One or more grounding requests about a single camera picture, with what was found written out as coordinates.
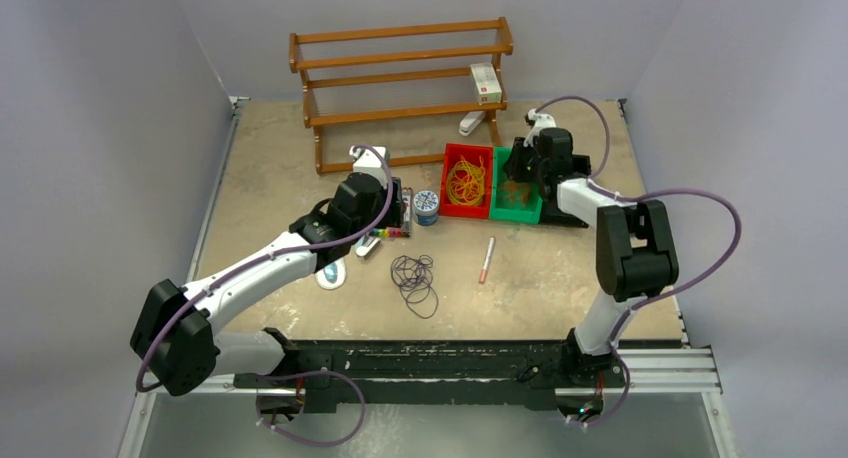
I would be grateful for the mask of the green plastic bin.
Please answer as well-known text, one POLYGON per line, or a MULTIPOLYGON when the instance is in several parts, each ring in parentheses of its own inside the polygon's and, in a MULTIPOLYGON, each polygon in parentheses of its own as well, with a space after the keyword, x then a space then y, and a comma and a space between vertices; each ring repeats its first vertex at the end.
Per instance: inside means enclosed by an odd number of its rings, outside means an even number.
POLYGON ((503 167, 510 149, 496 147, 493 157, 493 179, 489 218, 496 221, 536 225, 540 221, 542 201, 537 186, 508 179, 503 167))

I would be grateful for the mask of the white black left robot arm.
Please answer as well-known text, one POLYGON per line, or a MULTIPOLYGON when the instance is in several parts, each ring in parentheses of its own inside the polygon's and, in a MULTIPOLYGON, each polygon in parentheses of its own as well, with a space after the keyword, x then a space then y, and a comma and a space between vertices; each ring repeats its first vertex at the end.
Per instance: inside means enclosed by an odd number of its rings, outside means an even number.
POLYGON ((238 315, 278 289, 321 272, 344 258, 371 230, 402 216, 402 182, 362 172, 349 174, 333 197, 316 204, 286 231, 239 262, 183 285, 164 279, 151 287, 130 337, 142 365, 140 392, 159 387, 182 396, 219 374, 255 373, 272 386, 297 377, 298 360, 282 336, 252 336, 255 351, 219 338, 238 315))

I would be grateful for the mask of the red plastic bin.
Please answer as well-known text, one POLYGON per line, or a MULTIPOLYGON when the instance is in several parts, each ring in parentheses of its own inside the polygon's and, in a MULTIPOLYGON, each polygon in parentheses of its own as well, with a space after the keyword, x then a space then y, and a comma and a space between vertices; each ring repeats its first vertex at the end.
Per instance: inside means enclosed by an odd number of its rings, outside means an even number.
POLYGON ((443 156, 439 214, 487 219, 492 179, 491 147, 448 143, 443 156))

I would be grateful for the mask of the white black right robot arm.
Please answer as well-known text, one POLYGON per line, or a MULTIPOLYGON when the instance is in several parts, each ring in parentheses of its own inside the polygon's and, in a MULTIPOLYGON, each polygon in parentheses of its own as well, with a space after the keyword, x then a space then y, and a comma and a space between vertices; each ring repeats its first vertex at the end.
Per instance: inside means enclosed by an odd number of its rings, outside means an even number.
POLYGON ((628 202, 592 186, 591 163, 573 151, 573 137, 547 127, 530 144, 513 141, 506 176, 537 188, 546 206, 595 231, 595 272, 600 285, 582 321, 566 339, 564 377, 584 385, 613 359, 623 330, 639 304, 674 284, 679 263, 665 205, 628 202))

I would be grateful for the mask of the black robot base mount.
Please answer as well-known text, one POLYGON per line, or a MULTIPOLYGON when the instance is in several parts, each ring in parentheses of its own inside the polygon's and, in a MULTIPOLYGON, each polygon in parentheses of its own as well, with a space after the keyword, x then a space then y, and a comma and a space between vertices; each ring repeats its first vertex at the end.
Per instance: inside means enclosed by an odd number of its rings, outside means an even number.
POLYGON ((598 414, 626 379, 621 358, 567 367, 566 340, 295 340, 277 369, 239 373, 238 388, 289 392, 308 413, 340 404, 509 405, 598 414))

